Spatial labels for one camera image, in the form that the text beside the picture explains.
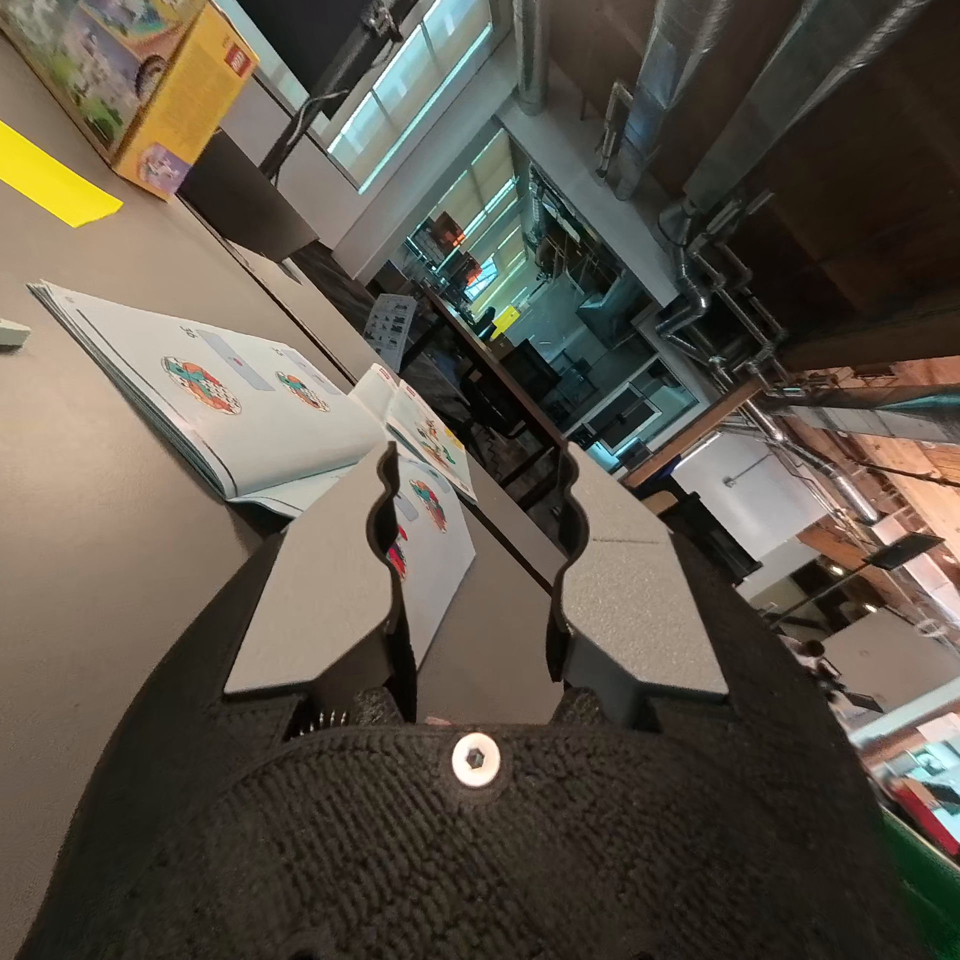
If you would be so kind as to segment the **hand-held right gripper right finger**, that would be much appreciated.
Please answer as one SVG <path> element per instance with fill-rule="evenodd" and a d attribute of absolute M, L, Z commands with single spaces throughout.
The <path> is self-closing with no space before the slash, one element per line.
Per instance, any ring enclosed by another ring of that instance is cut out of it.
<path fill-rule="evenodd" d="M 591 691 L 610 722 L 655 722 L 654 702 L 724 705 L 729 688 L 669 528 L 575 444 L 559 458 L 549 673 Z"/>

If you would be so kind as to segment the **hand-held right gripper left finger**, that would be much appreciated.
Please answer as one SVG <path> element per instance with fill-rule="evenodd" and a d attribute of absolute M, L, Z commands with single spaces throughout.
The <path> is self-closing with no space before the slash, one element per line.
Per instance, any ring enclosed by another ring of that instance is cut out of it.
<path fill-rule="evenodd" d="M 399 453 L 380 443 L 282 534 L 223 694 L 304 694 L 326 715 L 385 686 L 417 714 L 417 670 L 398 571 Z"/>

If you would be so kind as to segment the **yellow toy set box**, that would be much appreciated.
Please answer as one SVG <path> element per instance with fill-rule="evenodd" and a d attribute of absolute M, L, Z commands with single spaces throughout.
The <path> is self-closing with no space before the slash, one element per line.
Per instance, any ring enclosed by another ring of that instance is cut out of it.
<path fill-rule="evenodd" d="M 163 201 L 258 66 L 214 2 L 3 1 L 1 24 L 103 162 Z"/>

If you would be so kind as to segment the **closed instruction booklet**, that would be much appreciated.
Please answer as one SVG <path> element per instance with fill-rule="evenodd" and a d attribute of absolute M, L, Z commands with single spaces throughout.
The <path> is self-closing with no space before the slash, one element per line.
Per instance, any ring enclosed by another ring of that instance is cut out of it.
<path fill-rule="evenodd" d="M 462 441 L 408 384 L 400 380 L 389 401 L 386 426 L 426 465 L 471 503 L 478 503 L 469 455 Z"/>
<path fill-rule="evenodd" d="M 381 426 L 395 426 L 400 420 L 394 412 L 394 402 L 405 386 L 405 381 L 389 367 L 374 363 L 354 385 L 349 397 Z"/>

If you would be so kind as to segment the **black office chair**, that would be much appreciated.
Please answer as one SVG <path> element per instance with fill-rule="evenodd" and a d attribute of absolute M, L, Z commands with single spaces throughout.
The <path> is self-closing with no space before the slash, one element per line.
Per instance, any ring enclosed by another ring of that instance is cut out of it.
<path fill-rule="evenodd" d="M 540 402 L 559 383 L 558 373 L 537 353 L 530 341 L 515 346 L 498 363 L 516 383 L 517 389 L 529 398 L 532 407 L 525 406 L 518 394 L 489 370 L 481 371 L 477 379 L 472 378 L 474 365 L 471 365 L 459 381 L 466 418 L 453 422 L 454 435 L 467 447 L 473 443 L 474 426 L 492 430 L 508 440 L 517 439 L 529 430 L 549 448 L 560 447 L 563 439 L 553 423 L 546 420 L 549 426 L 541 428 L 533 415 L 543 413 Z"/>

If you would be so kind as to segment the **printed paper sheet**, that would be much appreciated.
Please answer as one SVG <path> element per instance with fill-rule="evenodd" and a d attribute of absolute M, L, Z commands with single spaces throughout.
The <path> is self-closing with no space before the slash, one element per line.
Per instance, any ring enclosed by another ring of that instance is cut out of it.
<path fill-rule="evenodd" d="M 398 374 L 417 311 L 417 300 L 408 294 L 379 294 L 368 314 L 363 338 L 383 366 Z"/>

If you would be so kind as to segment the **open instruction booklet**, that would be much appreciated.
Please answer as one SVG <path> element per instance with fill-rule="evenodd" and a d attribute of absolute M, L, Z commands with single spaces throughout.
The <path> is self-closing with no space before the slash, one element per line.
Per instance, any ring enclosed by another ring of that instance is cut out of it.
<path fill-rule="evenodd" d="M 462 494 L 292 346 L 30 285 L 61 325 L 225 501 L 289 520 L 395 441 L 398 573 L 416 666 L 475 557 Z"/>

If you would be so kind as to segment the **long wooden table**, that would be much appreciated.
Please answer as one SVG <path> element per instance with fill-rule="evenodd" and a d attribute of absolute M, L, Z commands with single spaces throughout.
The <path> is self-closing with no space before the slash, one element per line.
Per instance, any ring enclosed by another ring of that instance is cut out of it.
<path fill-rule="evenodd" d="M 462 321 L 454 317 L 451 308 L 438 294 L 424 284 L 415 281 L 413 282 L 413 288 L 417 294 L 426 297 L 432 311 L 437 316 L 437 320 L 430 327 L 429 332 L 419 338 L 414 347 L 405 354 L 402 369 L 405 369 L 413 359 L 423 353 L 427 344 L 431 342 L 441 326 L 446 326 L 465 348 L 471 358 L 472 366 L 478 369 L 482 375 L 494 378 L 510 394 L 511 400 L 519 408 L 520 422 L 539 442 L 540 449 L 530 454 L 520 466 L 503 480 L 502 488 L 506 488 L 524 474 L 527 474 L 537 462 L 544 458 L 549 463 L 546 475 L 522 493 L 516 501 L 519 509 L 528 513 L 557 489 L 560 459 L 567 444 L 566 440 L 534 398 L 530 396 L 529 392 L 523 389 L 517 379 L 495 358 L 494 354 L 478 336 L 472 330 L 469 330 Z"/>

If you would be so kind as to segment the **grey pipe cluster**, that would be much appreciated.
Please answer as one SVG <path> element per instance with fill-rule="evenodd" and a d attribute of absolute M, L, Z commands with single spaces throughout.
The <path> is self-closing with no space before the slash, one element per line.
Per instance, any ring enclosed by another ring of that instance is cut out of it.
<path fill-rule="evenodd" d="M 657 323 L 655 332 L 690 359 L 716 372 L 745 371 L 772 397 L 799 396 L 803 389 L 781 358 L 789 333 L 754 290 L 754 273 L 734 252 L 731 238 L 743 222 L 774 197 L 764 189 L 750 201 L 734 194 L 704 222 L 690 198 L 670 201 L 657 217 L 676 274 L 678 302 Z M 748 346 L 725 354 L 701 329 L 719 301 L 745 330 Z"/>

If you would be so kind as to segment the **black display stand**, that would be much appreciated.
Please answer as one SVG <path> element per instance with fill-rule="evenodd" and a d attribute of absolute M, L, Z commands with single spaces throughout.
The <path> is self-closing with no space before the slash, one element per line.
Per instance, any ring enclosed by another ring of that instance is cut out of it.
<path fill-rule="evenodd" d="M 377 2 L 361 37 L 340 64 L 295 110 L 258 164 L 222 128 L 213 134 L 178 190 L 178 197 L 224 239 L 279 262 L 317 239 L 316 232 L 283 198 L 277 180 L 283 164 L 325 109 L 339 109 L 390 42 L 402 39 L 402 24 L 415 1 Z"/>

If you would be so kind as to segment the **green plastic bin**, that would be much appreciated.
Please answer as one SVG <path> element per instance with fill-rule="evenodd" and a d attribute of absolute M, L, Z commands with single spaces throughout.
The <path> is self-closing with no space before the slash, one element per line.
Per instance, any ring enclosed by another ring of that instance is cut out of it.
<path fill-rule="evenodd" d="M 959 869 L 893 812 L 882 807 L 885 837 L 909 914 L 928 952 L 959 958 Z"/>

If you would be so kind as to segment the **yellow paper note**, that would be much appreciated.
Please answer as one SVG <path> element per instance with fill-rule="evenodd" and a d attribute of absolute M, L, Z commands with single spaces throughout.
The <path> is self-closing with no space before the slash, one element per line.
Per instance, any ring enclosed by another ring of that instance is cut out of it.
<path fill-rule="evenodd" d="M 123 201 L 1 123 L 1 181 L 73 229 L 122 209 Z"/>

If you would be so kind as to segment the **large window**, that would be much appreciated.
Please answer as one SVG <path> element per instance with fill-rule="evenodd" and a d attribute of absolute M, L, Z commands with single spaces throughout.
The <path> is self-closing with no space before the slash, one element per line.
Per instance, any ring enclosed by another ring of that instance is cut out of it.
<path fill-rule="evenodd" d="M 416 2 L 357 87 L 323 128 L 327 156 L 366 191 L 494 30 L 487 1 Z"/>

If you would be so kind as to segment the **large black display screen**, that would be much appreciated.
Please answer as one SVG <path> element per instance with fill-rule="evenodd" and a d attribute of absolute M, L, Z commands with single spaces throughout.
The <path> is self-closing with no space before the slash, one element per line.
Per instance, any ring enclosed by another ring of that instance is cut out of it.
<path fill-rule="evenodd" d="M 239 6 L 284 66 L 309 92 L 361 38 L 378 2 L 240 1 Z"/>

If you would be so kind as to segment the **slim silver duct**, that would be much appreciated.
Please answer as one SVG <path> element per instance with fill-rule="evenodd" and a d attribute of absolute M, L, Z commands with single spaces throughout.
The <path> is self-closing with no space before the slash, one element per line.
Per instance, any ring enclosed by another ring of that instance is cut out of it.
<path fill-rule="evenodd" d="M 764 412 L 758 403 L 748 400 L 742 405 L 742 409 L 766 441 L 771 442 L 775 448 L 792 454 L 807 467 L 825 477 L 859 522 L 866 526 L 875 526 L 882 520 L 878 509 L 838 463 L 814 452 L 798 440 L 789 438 L 785 429 L 771 414 Z"/>

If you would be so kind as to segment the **silver ventilation duct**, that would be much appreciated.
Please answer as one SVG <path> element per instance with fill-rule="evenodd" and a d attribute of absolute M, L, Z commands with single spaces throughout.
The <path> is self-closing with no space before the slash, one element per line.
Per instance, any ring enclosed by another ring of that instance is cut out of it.
<path fill-rule="evenodd" d="M 714 48 L 733 3 L 658 1 L 617 154 L 614 195 L 633 198 L 661 147 L 669 114 Z"/>
<path fill-rule="evenodd" d="M 880 51 L 902 5 L 804 2 L 680 199 L 662 211 L 658 223 L 672 244 L 683 244 L 696 215 L 728 198 L 792 126 Z"/>
<path fill-rule="evenodd" d="M 515 99 L 527 116 L 541 114 L 549 90 L 550 1 L 513 1 L 517 79 Z"/>

